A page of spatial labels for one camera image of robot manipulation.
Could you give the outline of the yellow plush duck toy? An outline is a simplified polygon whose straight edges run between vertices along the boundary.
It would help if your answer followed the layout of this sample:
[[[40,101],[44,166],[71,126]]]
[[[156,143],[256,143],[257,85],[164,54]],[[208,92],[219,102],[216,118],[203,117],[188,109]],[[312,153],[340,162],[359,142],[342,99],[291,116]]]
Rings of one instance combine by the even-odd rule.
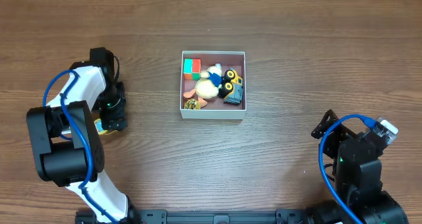
[[[195,88],[189,92],[184,92],[183,97],[191,99],[194,95],[197,95],[200,107],[203,108],[207,105],[209,99],[213,99],[219,94],[221,87],[222,66],[216,63],[200,72],[200,79],[197,81]]]

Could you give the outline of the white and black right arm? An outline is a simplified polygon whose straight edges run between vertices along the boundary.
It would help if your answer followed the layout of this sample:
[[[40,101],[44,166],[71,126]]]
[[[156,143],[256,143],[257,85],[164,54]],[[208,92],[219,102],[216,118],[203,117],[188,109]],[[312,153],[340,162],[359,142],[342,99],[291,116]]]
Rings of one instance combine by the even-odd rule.
[[[408,224],[380,179],[383,151],[399,130],[389,121],[328,110],[312,131],[318,166],[332,199],[307,208],[304,223]]]

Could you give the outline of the yellow wheel-shaped toy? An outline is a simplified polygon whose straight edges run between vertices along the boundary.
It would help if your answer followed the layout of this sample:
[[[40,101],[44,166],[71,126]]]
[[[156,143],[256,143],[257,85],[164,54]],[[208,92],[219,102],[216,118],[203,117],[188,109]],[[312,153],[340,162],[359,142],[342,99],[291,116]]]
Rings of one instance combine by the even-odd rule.
[[[201,108],[200,102],[196,99],[188,99],[183,106],[184,109],[199,110]]]

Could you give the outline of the small rattle drum toy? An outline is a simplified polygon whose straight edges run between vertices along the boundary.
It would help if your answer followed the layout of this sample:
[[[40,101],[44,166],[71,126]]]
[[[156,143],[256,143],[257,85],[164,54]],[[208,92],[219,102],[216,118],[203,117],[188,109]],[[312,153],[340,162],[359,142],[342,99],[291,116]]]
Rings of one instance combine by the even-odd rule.
[[[112,133],[115,132],[115,130],[105,130],[105,129],[103,129],[102,128],[102,120],[101,119],[96,119],[94,121],[94,124],[95,124],[96,130],[97,130],[97,133],[99,135],[112,134]]]

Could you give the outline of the grey and yellow toy truck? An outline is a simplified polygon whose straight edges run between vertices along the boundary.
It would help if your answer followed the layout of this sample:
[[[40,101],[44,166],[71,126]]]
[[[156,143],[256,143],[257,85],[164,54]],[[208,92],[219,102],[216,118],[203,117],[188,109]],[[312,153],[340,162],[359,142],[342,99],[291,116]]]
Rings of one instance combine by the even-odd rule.
[[[234,68],[225,71],[222,76],[222,87],[219,89],[218,97],[224,103],[240,105],[243,99],[243,79]]]

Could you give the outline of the multicolour puzzle cube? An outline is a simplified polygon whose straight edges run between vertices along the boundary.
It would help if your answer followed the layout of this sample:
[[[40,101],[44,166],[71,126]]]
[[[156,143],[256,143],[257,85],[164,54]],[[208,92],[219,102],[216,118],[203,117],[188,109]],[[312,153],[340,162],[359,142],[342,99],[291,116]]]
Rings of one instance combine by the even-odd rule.
[[[185,80],[200,79],[200,59],[184,59],[183,61],[183,77]]]

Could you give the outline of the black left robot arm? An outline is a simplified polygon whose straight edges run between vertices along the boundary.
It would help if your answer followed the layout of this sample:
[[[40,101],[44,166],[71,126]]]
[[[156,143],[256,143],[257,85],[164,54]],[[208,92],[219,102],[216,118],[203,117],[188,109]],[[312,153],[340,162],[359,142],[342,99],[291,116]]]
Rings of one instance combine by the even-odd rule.
[[[108,49],[90,50],[49,82],[40,107],[26,122],[36,171],[78,195],[88,210],[75,223],[142,223],[129,197],[119,191],[105,170],[100,135],[127,127],[124,84],[119,60]]]

